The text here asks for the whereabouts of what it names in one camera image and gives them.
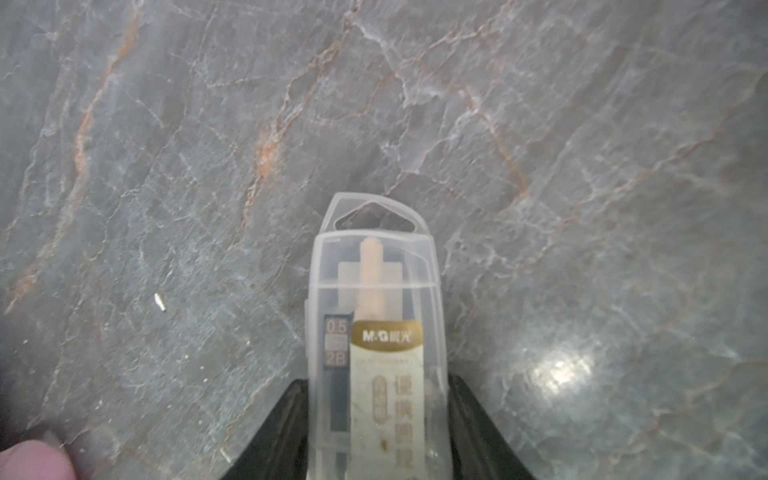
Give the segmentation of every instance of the finger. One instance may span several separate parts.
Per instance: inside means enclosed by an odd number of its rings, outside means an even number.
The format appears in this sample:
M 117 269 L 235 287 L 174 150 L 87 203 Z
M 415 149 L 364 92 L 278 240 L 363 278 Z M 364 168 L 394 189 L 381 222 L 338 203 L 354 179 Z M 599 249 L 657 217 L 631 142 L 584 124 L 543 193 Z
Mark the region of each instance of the finger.
M 76 480 L 69 458 L 38 440 L 0 453 L 0 480 Z

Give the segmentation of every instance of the hang tab hole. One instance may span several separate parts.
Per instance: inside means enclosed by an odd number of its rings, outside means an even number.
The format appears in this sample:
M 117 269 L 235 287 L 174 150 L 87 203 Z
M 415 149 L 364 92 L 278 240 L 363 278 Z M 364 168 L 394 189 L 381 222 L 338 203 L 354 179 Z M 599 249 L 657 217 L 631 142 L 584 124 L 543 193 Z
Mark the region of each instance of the hang tab hole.
M 365 204 L 359 209 L 339 218 L 336 221 L 337 230 L 366 230 L 381 229 L 395 232 L 413 233 L 416 225 L 395 214 L 379 204 Z

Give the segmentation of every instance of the black holder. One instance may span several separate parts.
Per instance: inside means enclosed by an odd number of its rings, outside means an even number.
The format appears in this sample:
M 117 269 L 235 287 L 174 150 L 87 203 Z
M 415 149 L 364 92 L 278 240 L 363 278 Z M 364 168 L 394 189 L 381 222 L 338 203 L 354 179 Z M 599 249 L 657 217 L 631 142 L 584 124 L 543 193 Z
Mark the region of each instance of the black holder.
M 453 480 L 535 480 L 466 382 L 448 384 Z M 305 480 L 308 425 L 309 383 L 294 380 L 221 480 Z

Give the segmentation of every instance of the m&g logo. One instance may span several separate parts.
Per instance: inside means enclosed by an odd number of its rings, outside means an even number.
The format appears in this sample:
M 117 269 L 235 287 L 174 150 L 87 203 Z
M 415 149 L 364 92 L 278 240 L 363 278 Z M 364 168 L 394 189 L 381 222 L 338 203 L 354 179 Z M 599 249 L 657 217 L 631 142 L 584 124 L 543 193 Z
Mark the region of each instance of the m&g logo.
M 357 320 L 352 324 L 353 345 L 375 352 L 404 352 L 424 343 L 418 320 Z

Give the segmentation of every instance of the label sticker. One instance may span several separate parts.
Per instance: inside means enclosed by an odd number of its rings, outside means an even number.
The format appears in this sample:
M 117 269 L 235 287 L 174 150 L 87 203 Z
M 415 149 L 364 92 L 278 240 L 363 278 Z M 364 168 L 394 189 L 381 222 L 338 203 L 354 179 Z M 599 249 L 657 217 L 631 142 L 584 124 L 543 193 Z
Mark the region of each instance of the label sticker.
M 323 340 L 323 367 L 326 369 L 349 366 L 349 329 L 351 315 L 326 315 Z
M 349 477 L 426 480 L 422 324 L 355 321 L 349 355 Z

